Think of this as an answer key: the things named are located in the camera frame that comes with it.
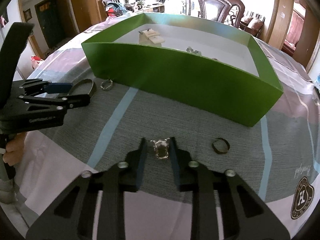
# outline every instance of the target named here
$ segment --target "wooden chair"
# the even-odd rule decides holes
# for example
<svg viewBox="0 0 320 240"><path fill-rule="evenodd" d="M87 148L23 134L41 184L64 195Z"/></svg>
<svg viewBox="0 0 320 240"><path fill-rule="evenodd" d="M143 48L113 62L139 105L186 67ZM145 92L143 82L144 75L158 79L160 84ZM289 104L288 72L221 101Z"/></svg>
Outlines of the wooden chair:
<svg viewBox="0 0 320 240"><path fill-rule="evenodd" d="M200 13L201 18L205 18L212 21L217 21L224 23L226 20L229 11L233 6L238 7L238 13L236 15L235 21L234 21L234 27L239 28L240 20L244 14L245 6L241 0L198 0L200 5ZM191 15L191 0L186 0L187 2L187 10L188 15ZM212 17L207 17L209 11L209 7L215 7L217 10L217 15Z"/></svg>

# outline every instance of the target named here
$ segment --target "green box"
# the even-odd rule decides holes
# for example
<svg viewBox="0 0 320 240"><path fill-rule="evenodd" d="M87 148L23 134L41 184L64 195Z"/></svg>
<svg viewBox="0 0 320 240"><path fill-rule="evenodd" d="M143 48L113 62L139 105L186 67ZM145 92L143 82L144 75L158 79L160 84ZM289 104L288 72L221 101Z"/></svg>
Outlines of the green box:
<svg viewBox="0 0 320 240"><path fill-rule="evenodd" d="M199 40L195 36L197 33L200 37L208 37L206 42L211 42L212 51L217 56L234 53L235 58L241 58L237 49L227 51L228 46L237 48L236 44L239 44L241 49L247 47L245 49L249 50L251 59L243 56L244 63L241 64L246 67L249 65L246 62L251 60L259 76L186 51L114 42L123 40L124 35L130 40L130 35L135 35L135 32L138 38L136 29L150 24L162 28L164 33L167 29L178 30L172 35L179 35L180 30L181 33L186 32L187 28L193 37L190 39L182 35L179 44L193 42L193 38ZM169 36L166 39L168 44L175 42ZM194 44L211 51L207 44ZM96 77L171 98L249 127L254 126L283 94L273 67L250 34L206 19L164 13L135 14L89 38L82 47ZM234 58L226 54L224 60L234 61Z"/></svg>

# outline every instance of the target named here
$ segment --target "wooden door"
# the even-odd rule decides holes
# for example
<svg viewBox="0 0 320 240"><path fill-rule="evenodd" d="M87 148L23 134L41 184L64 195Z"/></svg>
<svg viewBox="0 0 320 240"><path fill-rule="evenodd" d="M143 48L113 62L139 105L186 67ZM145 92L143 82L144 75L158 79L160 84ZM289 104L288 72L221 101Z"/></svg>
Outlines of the wooden door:
<svg viewBox="0 0 320 240"><path fill-rule="evenodd" d="M64 29L64 32L66 33L66 36L69 38L75 37L77 35L77 32L70 13L68 0L57 0L57 4L62 27Z"/></svg>
<svg viewBox="0 0 320 240"><path fill-rule="evenodd" d="M306 8L306 16L301 31L300 39L293 54L293 59L305 68L307 67L315 49L320 30L320 23L312 13L309 6Z"/></svg>
<svg viewBox="0 0 320 240"><path fill-rule="evenodd" d="M71 4L79 32L83 32L91 27L88 0L71 0Z"/></svg>
<svg viewBox="0 0 320 240"><path fill-rule="evenodd" d="M57 0L46 0L35 6L38 21L49 48L66 38L62 28Z"/></svg>

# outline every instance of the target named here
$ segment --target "cushion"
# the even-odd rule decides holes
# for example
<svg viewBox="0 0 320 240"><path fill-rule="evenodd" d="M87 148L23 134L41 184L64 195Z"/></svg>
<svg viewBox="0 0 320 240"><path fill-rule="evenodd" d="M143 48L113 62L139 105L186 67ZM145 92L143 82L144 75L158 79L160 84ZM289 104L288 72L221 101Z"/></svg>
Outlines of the cushion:
<svg viewBox="0 0 320 240"><path fill-rule="evenodd" d="M263 21L259 20L258 18L253 18L251 22L249 22L248 27L250 29L259 31L263 25L264 25Z"/></svg>
<svg viewBox="0 0 320 240"><path fill-rule="evenodd" d="M248 24L249 22L251 22L252 19L253 17L245 16L245 17L242 17L241 21Z"/></svg>

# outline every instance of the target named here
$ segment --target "open box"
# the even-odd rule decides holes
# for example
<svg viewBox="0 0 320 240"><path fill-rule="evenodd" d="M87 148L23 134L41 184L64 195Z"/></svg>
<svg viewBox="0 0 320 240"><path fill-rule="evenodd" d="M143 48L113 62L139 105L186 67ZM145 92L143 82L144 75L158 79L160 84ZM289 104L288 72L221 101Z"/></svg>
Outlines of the open box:
<svg viewBox="0 0 320 240"><path fill-rule="evenodd" d="M162 47L139 43L152 28ZM254 126L283 93L267 57L248 33L185 15L140 13L82 43L96 77L171 98ZM202 56L187 52L187 48Z"/></svg>

